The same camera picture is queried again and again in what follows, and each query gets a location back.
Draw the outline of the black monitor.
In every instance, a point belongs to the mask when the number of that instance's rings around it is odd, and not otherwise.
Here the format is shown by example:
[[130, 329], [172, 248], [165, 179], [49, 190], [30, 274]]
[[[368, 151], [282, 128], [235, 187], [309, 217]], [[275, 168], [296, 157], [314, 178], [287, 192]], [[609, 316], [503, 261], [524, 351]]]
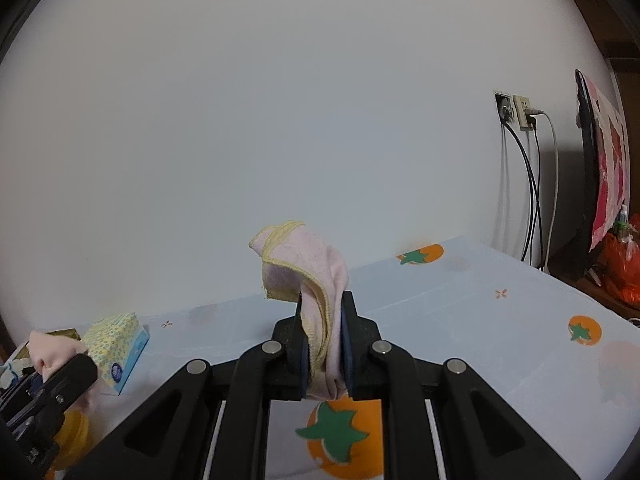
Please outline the black monitor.
[[588, 80], [580, 70], [575, 70], [574, 74], [577, 89], [576, 124], [582, 138], [582, 154], [570, 155], [574, 162], [580, 162], [580, 166], [571, 169], [568, 176], [573, 182], [570, 192], [574, 197], [579, 197], [582, 203], [579, 207], [572, 206], [575, 209], [572, 216], [579, 220], [574, 236], [549, 260], [550, 274], [567, 284], [581, 280], [592, 265], [592, 226], [596, 220], [600, 190], [597, 124]]

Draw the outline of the persimmon print tablecloth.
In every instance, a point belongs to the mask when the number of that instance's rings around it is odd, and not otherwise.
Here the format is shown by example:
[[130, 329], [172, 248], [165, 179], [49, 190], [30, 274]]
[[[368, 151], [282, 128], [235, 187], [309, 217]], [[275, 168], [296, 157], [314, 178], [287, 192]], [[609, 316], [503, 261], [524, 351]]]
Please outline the persimmon print tablecloth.
[[[639, 428], [639, 331], [582, 292], [464, 237], [434, 262], [352, 270], [357, 311], [384, 339], [435, 363], [459, 358], [584, 479], [603, 479]], [[238, 358], [288, 302], [264, 295], [143, 319], [150, 339], [119, 396], [90, 417], [101, 440], [186, 362]]]

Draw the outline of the white waffle towel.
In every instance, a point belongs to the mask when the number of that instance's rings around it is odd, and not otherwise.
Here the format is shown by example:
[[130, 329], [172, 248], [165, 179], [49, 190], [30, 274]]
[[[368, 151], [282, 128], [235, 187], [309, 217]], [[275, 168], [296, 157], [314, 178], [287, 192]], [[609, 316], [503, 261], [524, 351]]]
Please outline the white waffle towel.
[[[28, 340], [29, 359], [36, 371], [46, 382], [57, 370], [66, 364], [76, 354], [87, 354], [86, 345], [76, 339], [66, 336], [53, 336], [33, 330]], [[71, 411], [80, 411], [91, 415], [98, 405], [100, 385], [97, 380], [70, 407]]]

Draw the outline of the white waffle cloth blue trim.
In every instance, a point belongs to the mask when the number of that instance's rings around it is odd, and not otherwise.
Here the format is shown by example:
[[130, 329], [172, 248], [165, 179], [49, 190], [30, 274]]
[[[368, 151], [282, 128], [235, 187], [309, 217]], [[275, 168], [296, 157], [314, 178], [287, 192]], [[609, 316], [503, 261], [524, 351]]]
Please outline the white waffle cloth blue trim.
[[8, 390], [17, 384], [24, 376], [32, 374], [34, 363], [29, 358], [15, 359], [0, 366], [0, 389]]

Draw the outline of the pink yellow-trimmed cloth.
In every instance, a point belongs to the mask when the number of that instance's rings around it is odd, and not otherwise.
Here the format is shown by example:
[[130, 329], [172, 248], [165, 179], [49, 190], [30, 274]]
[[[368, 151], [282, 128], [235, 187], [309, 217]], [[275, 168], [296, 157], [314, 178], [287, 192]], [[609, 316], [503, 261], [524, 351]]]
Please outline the pink yellow-trimmed cloth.
[[340, 252], [302, 222], [266, 226], [250, 241], [262, 259], [262, 284], [270, 299], [299, 302], [308, 340], [306, 395], [337, 400], [346, 392], [341, 372], [342, 297], [348, 269]]

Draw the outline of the red plastic bag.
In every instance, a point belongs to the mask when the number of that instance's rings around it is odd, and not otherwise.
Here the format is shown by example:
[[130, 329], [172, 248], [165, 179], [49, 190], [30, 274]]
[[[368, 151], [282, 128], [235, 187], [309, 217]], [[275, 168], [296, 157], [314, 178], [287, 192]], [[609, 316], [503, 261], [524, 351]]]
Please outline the red plastic bag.
[[608, 293], [639, 309], [639, 215], [623, 205], [602, 240], [602, 283]]

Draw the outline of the yellow patterned tissue pack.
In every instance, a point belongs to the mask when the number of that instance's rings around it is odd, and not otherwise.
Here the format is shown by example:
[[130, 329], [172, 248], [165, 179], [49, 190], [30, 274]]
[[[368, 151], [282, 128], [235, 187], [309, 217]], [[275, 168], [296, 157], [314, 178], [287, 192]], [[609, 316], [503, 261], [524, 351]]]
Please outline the yellow patterned tissue pack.
[[122, 393], [149, 340], [134, 312], [102, 318], [88, 328], [81, 341], [98, 368], [100, 393]]

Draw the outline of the wall power outlet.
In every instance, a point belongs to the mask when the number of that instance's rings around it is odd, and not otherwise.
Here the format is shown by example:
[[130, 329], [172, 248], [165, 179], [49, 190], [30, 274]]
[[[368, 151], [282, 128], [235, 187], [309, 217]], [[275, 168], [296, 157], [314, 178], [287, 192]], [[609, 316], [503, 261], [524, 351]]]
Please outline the wall power outlet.
[[530, 99], [526, 96], [511, 96], [504, 92], [496, 91], [498, 117], [507, 124], [516, 125], [521, 131], [533, 131], [535, 119], [528, 111], [532, 108]]

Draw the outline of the gold metal tin tray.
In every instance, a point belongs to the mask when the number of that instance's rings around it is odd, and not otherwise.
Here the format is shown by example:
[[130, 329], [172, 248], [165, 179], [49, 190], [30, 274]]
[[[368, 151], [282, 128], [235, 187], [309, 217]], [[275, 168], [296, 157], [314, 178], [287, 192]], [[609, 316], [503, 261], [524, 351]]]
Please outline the gold metal tin tray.
[[[64, 330], [50, 330], [47, 335], [55, 337], [67, 337], [73, 340], [81, 341], [80, 333], [76, 328], [64, 328]], [[28, 342], [24, 342], [8, 357], [8, 361], [14, 361], [18, 359], [26, 359], [29, 356]]]

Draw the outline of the pink checkered cloth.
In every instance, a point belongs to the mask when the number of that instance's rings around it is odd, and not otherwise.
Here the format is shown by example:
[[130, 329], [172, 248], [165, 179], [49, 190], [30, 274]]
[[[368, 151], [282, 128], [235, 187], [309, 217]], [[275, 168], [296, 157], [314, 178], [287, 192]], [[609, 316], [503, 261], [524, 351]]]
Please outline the pink checkered cloth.
[[582, 76], [582, 80], [596, 134], [597, 201], [589, 247], [593, 250], [614, 226], [623, 206], [629, 205], [629, 143], [623, 115], [589, 78]]

